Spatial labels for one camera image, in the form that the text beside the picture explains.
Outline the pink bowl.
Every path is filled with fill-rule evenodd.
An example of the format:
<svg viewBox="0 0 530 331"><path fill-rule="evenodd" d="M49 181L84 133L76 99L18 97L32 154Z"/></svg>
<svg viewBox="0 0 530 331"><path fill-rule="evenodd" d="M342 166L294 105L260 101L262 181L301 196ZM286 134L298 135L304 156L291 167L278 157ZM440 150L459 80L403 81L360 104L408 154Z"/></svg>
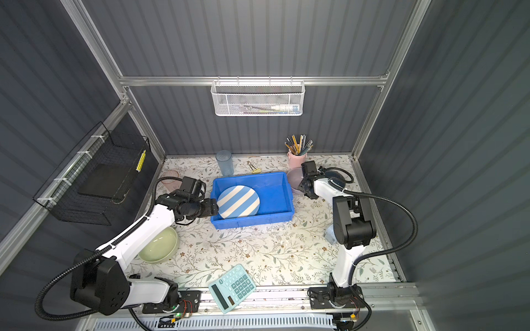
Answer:
<svg viewBox="0 0 530 331"><path fill-rule="evenodd" d="M294 194L303 195L303 192L299 190L299 186L303 180L302 168L293 168L287 172L288 183Z"/></svg>

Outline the blue grey bowl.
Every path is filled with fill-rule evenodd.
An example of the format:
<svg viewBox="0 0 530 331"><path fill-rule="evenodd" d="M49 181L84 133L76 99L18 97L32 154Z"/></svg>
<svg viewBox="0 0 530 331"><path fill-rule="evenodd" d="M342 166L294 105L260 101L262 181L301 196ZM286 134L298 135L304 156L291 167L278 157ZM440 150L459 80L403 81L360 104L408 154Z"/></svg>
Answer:
<svg viewBox="0 0 530 331"><path fill-rule="evenodd" d="M325 172L325 176L330 179L331 181L335 182L338 186L341 188L344 188L346 186L345 178L344 176L335 170L327 170Z"/></svg>

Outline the green bowl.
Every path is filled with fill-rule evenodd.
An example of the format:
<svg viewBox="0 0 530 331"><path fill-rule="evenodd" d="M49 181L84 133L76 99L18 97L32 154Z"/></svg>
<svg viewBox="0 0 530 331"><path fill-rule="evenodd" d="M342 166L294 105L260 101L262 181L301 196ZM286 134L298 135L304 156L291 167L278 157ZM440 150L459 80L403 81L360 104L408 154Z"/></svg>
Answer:
<svg viewBox="0 0 530 331"><path fill-rule="evenodd" d="M176 230L168 227L155 236L155 238L142 249L138 257L146 263L164 263L172 258L178 251L180 239Z"/></svg>

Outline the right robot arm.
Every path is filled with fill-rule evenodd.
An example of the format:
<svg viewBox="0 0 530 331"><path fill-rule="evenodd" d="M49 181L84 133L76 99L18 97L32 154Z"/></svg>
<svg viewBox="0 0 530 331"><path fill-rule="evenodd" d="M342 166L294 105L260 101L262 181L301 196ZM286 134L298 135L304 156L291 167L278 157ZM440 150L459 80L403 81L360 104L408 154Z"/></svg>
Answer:
<svg viewBox="0 0 530 331"><path fill-rule="evenodd" d="M306 161L301 169L298 190L310 199L322 198L332 208L332 231L340 248L330 285L335 289L351 287L358 259L376 236L371 211L364 210L370 203L367 198L346 191L346 185L354 178L342 168L317 167L314 161Z"/></svg>

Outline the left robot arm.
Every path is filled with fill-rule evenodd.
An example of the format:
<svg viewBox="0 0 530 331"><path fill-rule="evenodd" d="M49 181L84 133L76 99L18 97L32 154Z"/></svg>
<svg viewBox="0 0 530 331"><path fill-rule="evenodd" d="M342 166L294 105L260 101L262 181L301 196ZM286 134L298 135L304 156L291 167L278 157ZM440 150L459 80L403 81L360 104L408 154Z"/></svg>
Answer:
<svg viewBox="0 0 530 331"><path fill-rule="evenodd" d="M75 261L81 266L73 271L70 298L104 315L145 303L163 304L169 310L179 306L181 296L174 281L160 277L130 279L125 276L129 264L163 230L174 223L185 226L194 220L215 216L218 205L207 199L206 184L184 177L180 187L169 194L153 195L149 211L120 235L101 245L100 257L91 259L84 250Z"/></svg>

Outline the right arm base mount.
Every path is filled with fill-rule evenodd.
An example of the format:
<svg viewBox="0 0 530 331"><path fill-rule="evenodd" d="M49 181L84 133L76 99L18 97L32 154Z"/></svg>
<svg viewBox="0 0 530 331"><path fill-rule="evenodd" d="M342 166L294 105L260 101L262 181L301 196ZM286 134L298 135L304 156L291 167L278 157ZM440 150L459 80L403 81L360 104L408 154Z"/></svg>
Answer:
<svg viewBox="0 0 530 331"><path fill-rule="evenodd" d="M362 300L362 289L357 284L342 288L331 279L325 287L310 287L306 293L313 310L360 310L366 307Z"/></svg>

